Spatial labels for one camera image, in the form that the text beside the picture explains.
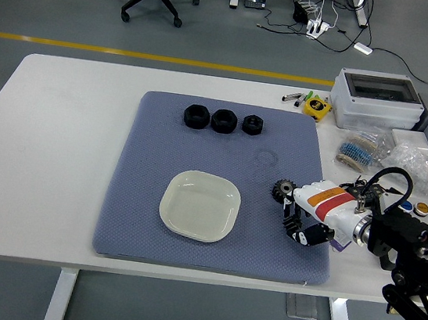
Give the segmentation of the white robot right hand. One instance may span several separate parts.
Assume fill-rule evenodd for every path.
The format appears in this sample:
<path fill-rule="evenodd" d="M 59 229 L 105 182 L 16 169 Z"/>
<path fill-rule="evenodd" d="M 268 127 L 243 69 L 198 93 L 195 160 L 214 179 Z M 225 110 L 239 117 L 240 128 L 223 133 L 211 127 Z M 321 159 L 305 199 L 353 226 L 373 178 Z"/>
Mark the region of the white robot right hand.
<path fill-rule="evenodd" d="M 361 198 L 331 181 L 314 182 L 288 191 L 283 198 L 283 226 L 303 246 L 329 242 L 338 251 L 350 243 L 368 242 L 372 213 Z"/>

